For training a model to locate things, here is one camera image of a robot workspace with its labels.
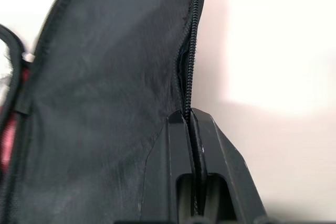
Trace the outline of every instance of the nylon fabric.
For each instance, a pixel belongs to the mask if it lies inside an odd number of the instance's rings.
[[[190,2],[71,1],[32,90],[17,224],[139,220]]]

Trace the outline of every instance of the white background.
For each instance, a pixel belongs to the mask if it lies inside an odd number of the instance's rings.
[[[32,48],[53,0],[0,0]],[[249,166],[269,214],[336,221],[336,0],[205,0],[193,106]]]

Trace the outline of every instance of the zipper track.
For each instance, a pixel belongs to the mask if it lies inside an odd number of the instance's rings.
[[[190,124],[191,97],[192,97],[192,86],[193,86],[193,74],[194,74],[194,63],[195,63],[195,53],[196,53],[197,30],[198,30],[198,22],[199,22],[200,1],[201,0],[193,0],[193,10],[192,10],[192,20],[191,20],[188,71],[187,71],[186,93],[185,93],[185,103],[184,103],[184,118],[188,125]]]
[[[31,64],[29,77],[17,101],[16,111],[19,113],[29,114],[30,106],[32,104],[31,88],[34,85],[39,69],[43,64],[44,57],[48,54],[52,36],[56,32],[70,2],[71,0],[54,0],[43,22],[35,44],[35,60]]]
[[[188,33],[189,33],[189,30],[190,30],[190,26],[191,26],[191,20],[188,20],[187,24],[185,25],[185,29],[183,31],[183,35],[182,35],[182,39],[179,43],[179,46],[178,46],[178,50],[176,52],[176,57],[173,61],[173,73],[174,73],[174,85],[175,85],[175,90],[177,92],[177,95],[178,95],[178,104],[179,104],[179,108],[181,108],[181,110],[183,111],[183,116],[185,115],[184,113],[184,105],[182,104],[183,103],[183,97],[182,97],[182,92],[183,92],[183,89],[181,87],[181,83],[180,83],[180,80],[179,80],[179,71],[178,71],[178,68],[179,68],[179,64],[180,64],[180,56],[182,56],[182,47],[183,45],[186,43],[186,40],[188,38]]]
[[[35,56],[43,51],[43,49],[45,48],[43,47],[43,45],[49,43],[50,35],[55,31],[58,22],[63,17],[64,11],[70,2],[71,0],[54,0],[54,2],[52,3],[47,13],[47,16],[41,26],[41,30],[39,31],[39,34],[37,36],[37,40],[34,46]]]

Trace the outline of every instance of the black zipper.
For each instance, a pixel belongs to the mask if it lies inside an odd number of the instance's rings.
[[[35,45],[35,60],[31,64],[28,79],[16,104],[15,110],[21,114],[29,114],[30,112],[30,106],[32,104],[31,87],[35,83],[44,57],[48,54],[51,38],[56,32],[70,2],[71,0],[54,0],[42,25]]]
[[[190,124],[190,114],[191,114],[191,97],[192,97],[192,85],[193,85],[193,73],[194,73],[194,62],[195,62],[195,53],[196,53],[196,39],[197,39],[197,29],[198,29],[198,22],[201,9],[201,0],[192,0],[191,3],[191,17],[188,19],[187,24],[184,29],[183,39],[179,45],[179,51],[175,58],[174,64],[174,73],[175,73],[175,85],[179,90],[179,100],[180,106],[183,110],[183,116],[187,122],[187,125]],[[184,45],[189,44],[188,49],[188,59],[187,59],[187,66],[186,66],[186,81],[185,87],[182,85],[182,80],[179,80],[179,71],[177,68],[180,64],[181,54],[183,53]]]

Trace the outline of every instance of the black bag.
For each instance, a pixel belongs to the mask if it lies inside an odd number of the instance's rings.
[[[203,1],[56,0],[25,83],[23,47],[19,40],[7,42],[15,72],[0,131],[11,111],[17,130],[2,175],[0,223],[142,219],[144,190],[164,188],[163,180],[144,181],[167,117],[184,121],[186,135],[192,128]],[[183,144],[193,184],[202,183],[202,160],[193,160],[190,143]],[[198,212],[197,197],[191,197],[190,215]]]

